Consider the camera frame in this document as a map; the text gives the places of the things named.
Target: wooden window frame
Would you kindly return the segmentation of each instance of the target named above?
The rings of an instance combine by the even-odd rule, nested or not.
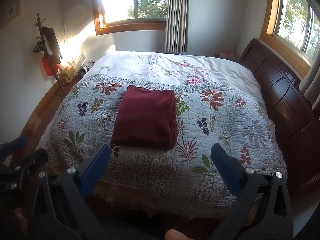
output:
[[[166,18],[129,19],[105,23],[101,0],[92,0],[92,6],[96,35],[127,31],[165,30]]]
[[[285,39],[274,34],[279,3],[280,0],[268,0],[260,40],[278,52],[302,77],[305,77],[311,67],[309,58],[303,52],[297,51],[290,46]]]

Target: window frame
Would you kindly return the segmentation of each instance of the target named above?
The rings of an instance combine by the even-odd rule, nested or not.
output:
[[[279,29],[279,11],[283,8],[282,0],[268,0],[266,15],[263,23],[263,27],[260,34],[260,40],[273,48],[278,52],[286,61],[288,61],[295,70],[302,76],[305,77],[311,68],[311,59],[299,48],[295,47],[286,39],[275,34],[276,28]],[[303,41],[303,49],[306,49],[308,45],[308,39],[310,38],[312,22],[310,22],[311,16],[314,17],[314,12],[312,8],[308,7],[308,22],[306,26],[305,38]]]
[[[166,18],[138,19],[138,0],[134,0],[135,19],[128,19],[111,23],[105,22],[102,0],[92,0],[92,7],[96,35],[127,31],[165,30]]]

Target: floral quilt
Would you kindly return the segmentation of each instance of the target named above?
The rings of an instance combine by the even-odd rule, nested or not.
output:
[[[110,144],[128,85],[175,91],[178,141],[173,149]],[[159,198],[232,206],[236,197],[210,158],[212,145],[220,143],[244,167],[286,176],[272,137],[257,100],[237,88],[216,82],[160,84],[100,73],[76,84],[63,101],[53,119],[47,151],[51,166],[78,166],[106,143],[112,156],[101,181]]]

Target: headboard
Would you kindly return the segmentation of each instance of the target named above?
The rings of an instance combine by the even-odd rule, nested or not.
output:
[[[299,78],[256,39],[244,50],[240,64],[251,70],[261,86],[268,117],[276,127],[276,141],[288,171],[290,196],[320,185],[319,112],[299,91]]]

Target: wooden floor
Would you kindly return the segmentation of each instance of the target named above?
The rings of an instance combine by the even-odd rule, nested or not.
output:
[[[80,78],[76,78],[71,84],[65,85],[64,88],[66,92],[68,93],[73,85],[79,82],[79,80]],[[11,167],[21,158],[35,151],[41,135],[44,133],[46,127],[65,98],[65,95],[61,90],[59,90],[58,93],[54,93],[56,89],[57,87],[47,93],[28,120],[21,133],[21,135],[27,137],[28,144],[23,150],[14,154],[10,165]],[[38,179],[39,171],[32,174],[25,183],[25,193],[27,196],[27,202],[23,206],[23,214],[25,217],[28,217],[29,214],[29,207],[31,204],[30,199],[33,197],[35,181]],[[101,223],[108,223],[108,221],[115,220],[121,221],[124,225],[134,226],[158,239],[163,239],[166,231],[170,228],[174,228],[192,239],[205,240],[213,233],[221,222],[220,220],[210,218],[194,218],[187,221],[188,219],[180,216],[165,215],[161,213],[150,218],[143,210],[116,210],[108,205],[105,200],[98,199],[92,195],[87,196],[86,201]]]

